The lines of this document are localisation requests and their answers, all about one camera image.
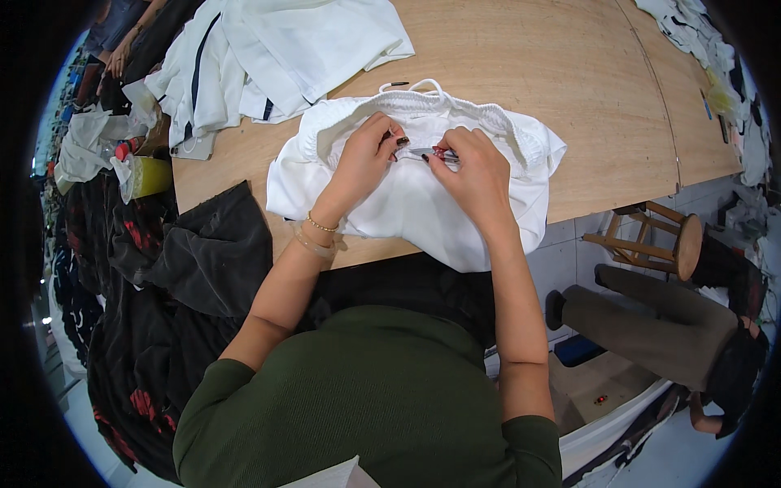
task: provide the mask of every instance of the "olive pants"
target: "olive pants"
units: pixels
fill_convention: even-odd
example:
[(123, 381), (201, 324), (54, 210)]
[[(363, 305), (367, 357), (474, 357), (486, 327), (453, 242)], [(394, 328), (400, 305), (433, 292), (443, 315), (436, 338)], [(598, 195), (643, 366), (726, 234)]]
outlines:
[(563, 293), (564, 324), (663, 378), (704, 391), (715, 359), (737, 328), (737, 316), (673, 283), (607, 265), (598, 266), (597, 274), (607, 288), (653, 308), (663, 319), (575, 285)]

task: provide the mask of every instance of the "wooden stool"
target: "wooden stool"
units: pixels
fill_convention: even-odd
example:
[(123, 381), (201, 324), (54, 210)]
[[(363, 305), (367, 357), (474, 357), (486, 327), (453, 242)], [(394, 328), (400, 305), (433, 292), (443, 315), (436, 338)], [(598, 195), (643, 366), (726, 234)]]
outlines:
[[(700, 260), (700, 247), (702, 245), (700, 218), (695, 214), (684, 216), (653, 201), (646, 201), (645, 207), (652, 212), (658, 213), (660, 216), (672, 220), (678, 226), (658, 219), (652, 219), (645, 213), (637, 210), (629, 214), (631, 219), (643, 223), (640, 228), (640, 235), (637, 236), (637, 241), (616, 239), (615, 233), (619, 229), (621, 216), (614, 211), (608, 232), (604, 236), (587, 233), (583, 235), (583, 240), (601, 244), (607, 248), (613, 253), (613, 261), (615, 262), (657, 269), (663, 272), (674, 272), (678, 275), (679, 280), (688, 280), (694, 272), (694, 268), (697, 267), (697, 261)], [(675, 248), (670, 251), (669, 249), (643, 244), (649, 227), (656, 227), (677, 236)], [(650, 259), (640, 258), (640, 255), (653, 256), (664, 259), (664, 261), (651, 261)]]

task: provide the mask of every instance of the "black shoe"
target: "black shoe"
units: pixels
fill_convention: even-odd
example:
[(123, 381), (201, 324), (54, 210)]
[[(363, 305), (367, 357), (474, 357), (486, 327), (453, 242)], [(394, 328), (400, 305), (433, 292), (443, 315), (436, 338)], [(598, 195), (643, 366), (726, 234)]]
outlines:
[(553, 290), (545, 298), (545, 325), (550, 330), (557, 330), (564, 325), (562, 322), (562, 310), (564, 309), (564, 295)]
[(602, 269), (603, 267), (607, 267), (607, 265), (596, 265), (594, 267), (594, 282), (600, 287), (607, 288), (608, 285), (604, 284), (602, 278), (599, 277), (599, 270)]

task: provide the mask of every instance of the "green sweater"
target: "green sweater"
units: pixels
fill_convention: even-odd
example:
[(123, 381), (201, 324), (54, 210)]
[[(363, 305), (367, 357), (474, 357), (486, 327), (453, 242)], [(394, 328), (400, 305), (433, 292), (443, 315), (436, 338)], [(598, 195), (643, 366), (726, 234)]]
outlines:
[(502, 423), (477, 342), (390, 307), (343, 310), (283, 341), (257, 373), (213, 363), (173, 441), (188, 488), (281, 486), (356, 454), (382, 488), (562, 482), (556, 425)]

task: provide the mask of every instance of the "bottle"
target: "bottle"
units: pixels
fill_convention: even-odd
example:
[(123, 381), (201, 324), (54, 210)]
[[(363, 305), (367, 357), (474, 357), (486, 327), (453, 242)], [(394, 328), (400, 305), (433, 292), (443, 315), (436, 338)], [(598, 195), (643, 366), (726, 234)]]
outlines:
[(107, 141), (105, 139), (101, 139), (98, 141), (98, 143), (100, 144), (98, 146), (98, 156), (100, 156), (100, 159), (106, 162), (111, 162), (111, 157), (114, 156), (114, 152), (116, 150), (116, 143)]
[(127, 155), (135, 154), (135, 152), (138, 151), (145, 140), (146, 137), (138, 136), (133, 137), (132, 139), (128, 139), (127, 141), (122, 141), (119, 143), (119, 145), (116, 146), (116, 150), (114, 151), (113, 155), (115, 155), (120, 161), (124, 161), (127, 158)]

